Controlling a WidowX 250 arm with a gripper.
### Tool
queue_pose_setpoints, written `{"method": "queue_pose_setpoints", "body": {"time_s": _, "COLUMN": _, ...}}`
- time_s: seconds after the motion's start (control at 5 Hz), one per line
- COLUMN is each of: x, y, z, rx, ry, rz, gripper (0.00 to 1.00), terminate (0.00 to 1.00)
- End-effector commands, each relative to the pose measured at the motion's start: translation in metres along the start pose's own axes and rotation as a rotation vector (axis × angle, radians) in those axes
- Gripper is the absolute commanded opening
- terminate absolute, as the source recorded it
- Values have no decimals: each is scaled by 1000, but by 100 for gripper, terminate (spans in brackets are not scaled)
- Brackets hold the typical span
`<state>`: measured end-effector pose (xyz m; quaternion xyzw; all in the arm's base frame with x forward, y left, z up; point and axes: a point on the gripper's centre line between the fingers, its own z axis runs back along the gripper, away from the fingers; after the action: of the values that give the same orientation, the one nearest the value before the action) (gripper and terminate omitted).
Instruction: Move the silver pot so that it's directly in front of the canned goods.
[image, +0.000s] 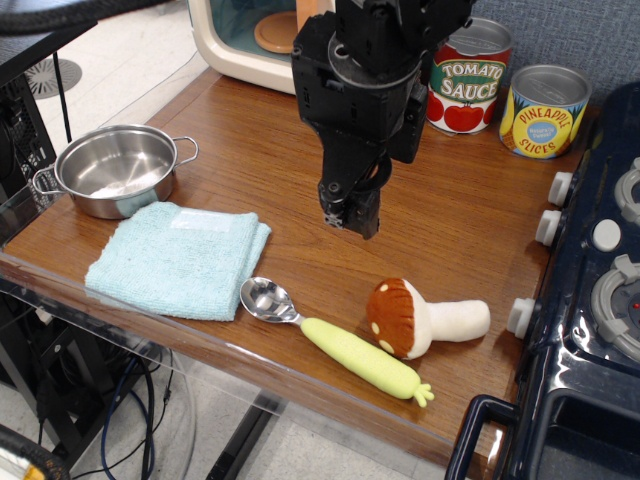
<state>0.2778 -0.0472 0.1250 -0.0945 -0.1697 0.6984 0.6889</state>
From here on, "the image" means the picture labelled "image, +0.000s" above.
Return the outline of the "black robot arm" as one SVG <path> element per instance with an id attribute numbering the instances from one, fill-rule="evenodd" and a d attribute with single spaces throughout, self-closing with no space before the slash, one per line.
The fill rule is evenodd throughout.
<path id="1" fill-rule="evenodd" d="M 326 224 L 364 239 L 379 230 L 393 161 L 414 161 L 426 121 L 422 66 L 471 24 L 470 1 L 338 1 L 309 17 L 291 54 L 301 120 L 323 148 Z"/>

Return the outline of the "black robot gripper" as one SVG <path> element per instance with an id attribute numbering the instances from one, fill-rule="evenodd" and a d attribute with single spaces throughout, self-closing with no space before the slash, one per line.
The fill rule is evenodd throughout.
<path id="1" fill-rule="evenodd" d="M 427 88 L 419 64 L 391 82 L 366 72 L 337 40 L 336 15 L 306 20 L 291 65 L 300 117 L 324 153 L 318 185 L 327 225 L 373 238 L 380 191 L 393 160 L 411 164 L 425 123 Z"/>

